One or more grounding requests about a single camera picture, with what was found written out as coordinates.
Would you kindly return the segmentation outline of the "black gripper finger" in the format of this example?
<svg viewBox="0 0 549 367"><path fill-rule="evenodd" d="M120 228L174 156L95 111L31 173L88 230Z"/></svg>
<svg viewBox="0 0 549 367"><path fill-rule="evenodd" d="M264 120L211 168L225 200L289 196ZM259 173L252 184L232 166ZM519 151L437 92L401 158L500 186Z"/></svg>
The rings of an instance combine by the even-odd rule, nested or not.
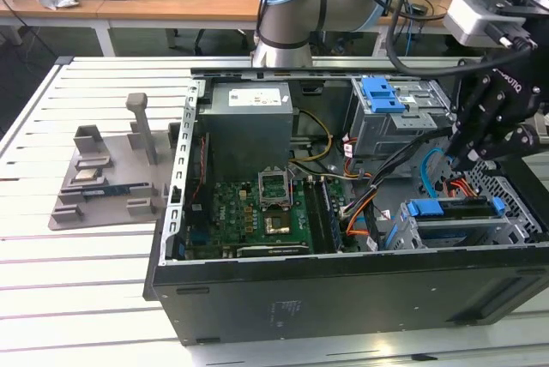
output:
<svg viewBox="0 0 549 367"><path fill-rule="evenodd" d="M487 135L475 151L483 160L522 158L542 153L544 136L530 124L518 124L504 135Z"/></svg>
<svg viewBox="0 0 549 367"><path fill-rule="evenodd" d="M480 159L503 159L510 154L505 138L510 129L502 125L509 93L510 85L501 73L459 79L452 99L456 119L446 149L454 170L470 170Z"/></svg>

